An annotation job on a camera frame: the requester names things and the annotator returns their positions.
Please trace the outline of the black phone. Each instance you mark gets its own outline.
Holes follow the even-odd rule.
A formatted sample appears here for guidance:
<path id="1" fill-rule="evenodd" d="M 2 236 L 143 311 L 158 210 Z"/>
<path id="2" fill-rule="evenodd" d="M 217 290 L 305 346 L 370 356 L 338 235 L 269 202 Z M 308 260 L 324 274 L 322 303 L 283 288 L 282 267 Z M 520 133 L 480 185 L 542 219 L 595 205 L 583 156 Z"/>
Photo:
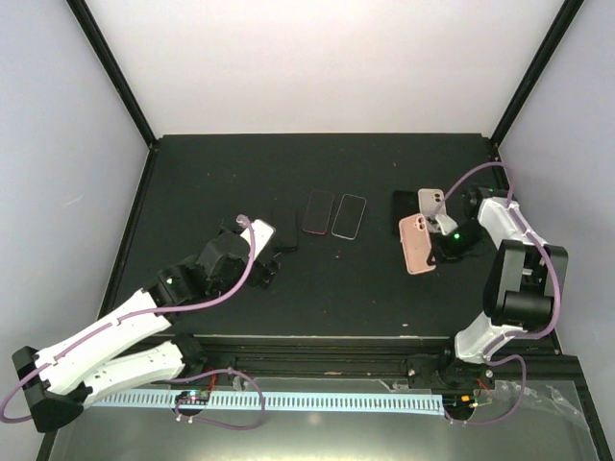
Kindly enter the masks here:
<path id="1" fill-rule="evenodd" d="M 325 235 L 329 228 L 333 203 L 333 193 L 312 190 L 308 197 L 302 231 L 309 234 Z"/>

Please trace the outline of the black phone case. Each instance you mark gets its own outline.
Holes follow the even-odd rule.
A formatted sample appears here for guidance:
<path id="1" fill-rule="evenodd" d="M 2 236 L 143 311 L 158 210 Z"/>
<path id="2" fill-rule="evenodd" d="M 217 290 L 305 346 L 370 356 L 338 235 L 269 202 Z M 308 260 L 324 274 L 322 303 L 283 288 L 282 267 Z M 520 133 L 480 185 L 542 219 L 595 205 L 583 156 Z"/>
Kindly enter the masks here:
<path id="1" fill-rule="evenodd" d="M 416 191 L 395 190 L 391 201 L 391 231 L 400 236 L 399 223 L 402 219 L 420 212 Z"/>

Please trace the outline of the beige phone case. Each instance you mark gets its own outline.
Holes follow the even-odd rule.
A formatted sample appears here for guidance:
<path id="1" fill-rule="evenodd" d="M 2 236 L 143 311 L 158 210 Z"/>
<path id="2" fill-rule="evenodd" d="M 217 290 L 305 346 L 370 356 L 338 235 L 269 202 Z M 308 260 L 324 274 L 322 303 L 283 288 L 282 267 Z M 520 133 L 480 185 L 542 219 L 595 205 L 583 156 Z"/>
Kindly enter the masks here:
<path id="1" fill-rule="evenodd" d="M 435 217 L 447 213 L 444 192 L 437 188 L 421 188 L 417 195 L 419 210 L 426 218 L 428 229 L 430 232 L 439 232 L 439 225 Z"/>

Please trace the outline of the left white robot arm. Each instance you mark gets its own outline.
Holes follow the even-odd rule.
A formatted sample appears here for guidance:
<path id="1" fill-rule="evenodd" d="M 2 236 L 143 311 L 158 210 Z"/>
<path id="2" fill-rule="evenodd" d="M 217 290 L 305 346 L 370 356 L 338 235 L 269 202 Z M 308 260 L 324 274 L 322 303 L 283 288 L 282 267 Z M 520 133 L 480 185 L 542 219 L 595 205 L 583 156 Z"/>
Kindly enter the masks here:
<path id="1" fill-rule="evenodd" d="M 197 255 L 160 270 L 106 316 L 73 336 L 12 356 L 19 382 L 1 401 L 23 394 L 29 413 L 1 416 L 4 424 L 33 422 L 57 430 L 93 404 L 158 381 L 194 383 L 212 376 L 198 341 L 188 333 L 145 351 L 133 345 L 171 328 L 187 314 L 228 301 L 244 285 L 267 287 L 280 265 L 271 251 L 276 230 L 239 216 L 238 231 L 222 230 Z"/>

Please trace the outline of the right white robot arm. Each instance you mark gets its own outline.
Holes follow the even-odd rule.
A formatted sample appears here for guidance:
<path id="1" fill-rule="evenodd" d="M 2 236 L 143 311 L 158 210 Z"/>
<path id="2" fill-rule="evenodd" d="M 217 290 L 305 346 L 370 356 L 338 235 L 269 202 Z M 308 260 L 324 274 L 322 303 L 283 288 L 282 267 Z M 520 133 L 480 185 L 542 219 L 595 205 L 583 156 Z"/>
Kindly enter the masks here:
<path id="1" fill-rule="evenodd" d="M 476 384 L 493 355 L 513 339 L 538 339 L 553 329 L 561 307 L 568 253 L 549 244 L 529 225 L 510 192 L 474 187 L 463 195 L 466 220 L 444 213 L 444 202 L 429 213 L 437 232 L 433 252 L 441 262 L 460 261 L 488 235 L 496 254 L 483 288 L 481 312 L 451 340 L 436 364 L 449 389 Z"/>

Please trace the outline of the pink phone case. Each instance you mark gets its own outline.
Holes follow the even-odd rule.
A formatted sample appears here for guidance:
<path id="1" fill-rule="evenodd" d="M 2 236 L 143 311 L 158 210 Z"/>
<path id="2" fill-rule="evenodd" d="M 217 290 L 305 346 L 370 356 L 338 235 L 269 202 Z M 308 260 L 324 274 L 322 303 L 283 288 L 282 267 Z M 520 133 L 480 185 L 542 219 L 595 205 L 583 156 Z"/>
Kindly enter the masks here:
<path id="1" fill-rule="evenodd" d="M 433 271 L 435 256 L 425 216 L 416 213 L 403 218 L 399 222 L 399 233 L 407 272 L 416 276 Z"/>

